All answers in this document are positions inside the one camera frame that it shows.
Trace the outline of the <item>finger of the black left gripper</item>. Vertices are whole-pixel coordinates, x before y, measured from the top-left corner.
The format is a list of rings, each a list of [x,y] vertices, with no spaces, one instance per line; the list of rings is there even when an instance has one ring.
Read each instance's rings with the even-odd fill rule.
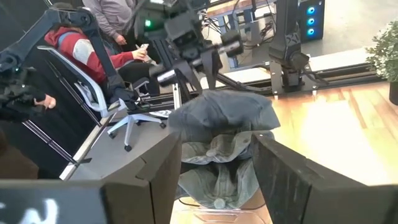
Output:
[[[201,63],[203,65],[204,74],[208,82],[209,89],[215,89],[216,77],[219,69],[222,67],[219,53],[217,50],[210,49],[201,54]]]
[[[200,82],[195,75],[193,68],[189,65],[187,61],[179,60],[176,63],[176,73],[178,84],[182,89],[182,95],[184,100],[191,100],[193,98],[187,88],[187,83],[191,84],[194,87],[198,95],[202,94],[203,89],[200,85]]]

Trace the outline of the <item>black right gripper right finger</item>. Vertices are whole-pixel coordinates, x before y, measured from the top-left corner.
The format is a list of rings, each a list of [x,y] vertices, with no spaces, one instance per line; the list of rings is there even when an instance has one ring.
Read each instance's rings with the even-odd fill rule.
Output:
[[[266,137],[253,164],[273,224],[383,224],[383,194]]]

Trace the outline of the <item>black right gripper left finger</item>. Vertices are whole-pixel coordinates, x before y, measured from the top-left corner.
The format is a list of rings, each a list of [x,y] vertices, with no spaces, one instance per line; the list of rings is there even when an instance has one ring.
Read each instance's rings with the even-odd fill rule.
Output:
[[[108,224],[170,224],[180,163],[180,134],[171,133],[106,176],[102,191]]]

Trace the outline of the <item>dark grey hat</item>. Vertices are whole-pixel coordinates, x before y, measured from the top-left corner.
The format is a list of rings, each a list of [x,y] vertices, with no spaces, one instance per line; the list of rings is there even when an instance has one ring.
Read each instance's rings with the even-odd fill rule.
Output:
[[[265,96],[232,90],[206,90],[173,111],[169,130],[183,142],[210,142],[219,134],[270,131],[280,126],[272,102]]]

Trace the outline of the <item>dark green hat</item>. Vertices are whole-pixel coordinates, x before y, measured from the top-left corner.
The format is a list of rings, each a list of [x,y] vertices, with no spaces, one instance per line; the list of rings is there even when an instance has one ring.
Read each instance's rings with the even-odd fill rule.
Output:
[[[180,174],[175,199],[191,197],[211,209],[242,207],[259,189],[251,159],[196,166]]]

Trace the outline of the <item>person's forearm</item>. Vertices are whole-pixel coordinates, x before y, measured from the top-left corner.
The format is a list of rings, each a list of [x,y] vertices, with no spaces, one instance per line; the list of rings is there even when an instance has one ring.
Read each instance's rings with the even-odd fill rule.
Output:
[[[35,72],[33,67],[0,72],[0,121],[23,123],[45,111],[45,106],[35,104],[46,96],[31,84]]]

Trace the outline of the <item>wooden bench blue legs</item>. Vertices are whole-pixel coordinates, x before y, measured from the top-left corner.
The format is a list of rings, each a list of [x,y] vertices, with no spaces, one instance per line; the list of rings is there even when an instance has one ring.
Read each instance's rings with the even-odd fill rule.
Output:
[[[222,56],[230,69],[238,68],[252,52],[268,44],[275,32],[276,0],[211,0],[205,10],[206,39],[221,42],[221,35],[230,30],[240,33],[244,53],[237,57]]]

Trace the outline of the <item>clear plastic bin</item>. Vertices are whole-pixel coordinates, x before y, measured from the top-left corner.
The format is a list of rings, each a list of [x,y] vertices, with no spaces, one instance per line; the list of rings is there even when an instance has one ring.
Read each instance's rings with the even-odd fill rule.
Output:
[[[273,224],[265,205],[257,209],[209,209],[185,197],[174,202],[170,224]]]

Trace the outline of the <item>person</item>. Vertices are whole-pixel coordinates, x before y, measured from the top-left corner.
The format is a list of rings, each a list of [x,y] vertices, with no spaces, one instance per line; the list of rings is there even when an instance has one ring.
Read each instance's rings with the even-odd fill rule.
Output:
[[[95,53],[95,50],[87,38],[78,28],[59,27],[50,30],[44,37],[49,45],[56,48],[60,53],[69,58],[75,65],[81,68],[96,83],[107,92],[106,76],[103,66]],[[135,83],[141,78],[148,78],[149,83],[142,93],[151,96],[160,94],[160,87],[157,80],[149,75],[152,64],[144,61],[147,50],[140,48],[131,52],[108,54],[114,68],[121,78],[127,83]]]
[[[96,17],[100,29],[123,51],[137,49],[134,37],[133,10],[137,0],[82,0],[85,7]]]

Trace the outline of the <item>white office chair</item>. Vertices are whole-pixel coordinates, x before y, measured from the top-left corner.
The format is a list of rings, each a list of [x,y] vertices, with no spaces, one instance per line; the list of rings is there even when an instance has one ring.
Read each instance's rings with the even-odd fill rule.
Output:
[[[69,69],[69,71],[76,75],[78,81],[75,82],[74,85],[83,97],[83,104],[92,110],[99,112],[102,118],[112,118],[117,112],[127,109],[127,106],[123,100],[117,100],[115,103],[108,106],[102,88],[89,75],[87,75],[82,69],[78,68],[77,65],[62,55],[57,49],[45,45],[40,45],[37,48],[39,50],[46,50],[51,53],[54,57],[59,59],[59,61],[61,61],[64,66]],[[160,118],[155,118],[142,113],[129,114],[116,122],[110,127],[109,130],[107,130],[108,136],[111,139],[114,139],[117,136],[118,129],[126,125],[124,149],[129,152],[132,149],[129,140],[133,126],[134,124],[139,126],[143,121],[159,123],[162,129],[166,128],[166,124]]]

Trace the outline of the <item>computer tower blue lights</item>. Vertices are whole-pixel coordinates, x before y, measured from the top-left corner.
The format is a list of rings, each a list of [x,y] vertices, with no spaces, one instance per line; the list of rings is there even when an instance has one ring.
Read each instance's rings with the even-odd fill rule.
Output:
[[[325,0],[300,0],[298,24],[302,42],[321,40],[324,31]]]

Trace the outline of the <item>person's hand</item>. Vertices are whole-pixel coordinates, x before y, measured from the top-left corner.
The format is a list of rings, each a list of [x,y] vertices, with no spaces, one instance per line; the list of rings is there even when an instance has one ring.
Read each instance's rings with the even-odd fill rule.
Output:
[[[44,100],[37,100],[34,98],[34,104],[44,106],[46,109],[53,109],[56,107],[57,101],[52,96],[46,95]]]

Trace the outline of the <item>potted green plant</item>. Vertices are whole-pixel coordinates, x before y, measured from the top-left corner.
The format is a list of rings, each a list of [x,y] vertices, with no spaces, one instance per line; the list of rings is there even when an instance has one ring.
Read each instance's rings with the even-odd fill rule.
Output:
[[[373,47],[366,48],[366,61],[378,77],[389,83],[389,100],[398,106],[398,20],[389,22],[373,42]]]

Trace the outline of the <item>black table frame rail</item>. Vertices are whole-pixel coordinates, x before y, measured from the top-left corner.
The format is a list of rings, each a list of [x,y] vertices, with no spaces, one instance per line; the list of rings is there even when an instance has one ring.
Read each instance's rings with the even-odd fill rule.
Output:
[[[362,85],[380,82],[382,79],[370,69],[367,63],[347,65],[326,70],[313,71],[310,65],[305,69],[284,74],[276,63],[261,63],[241,67],[229,73],[219,73],[216,86],[226,86],[239,91],[251,91],[265,96],[281,96],[295,92],[312,92],[328,88]]]

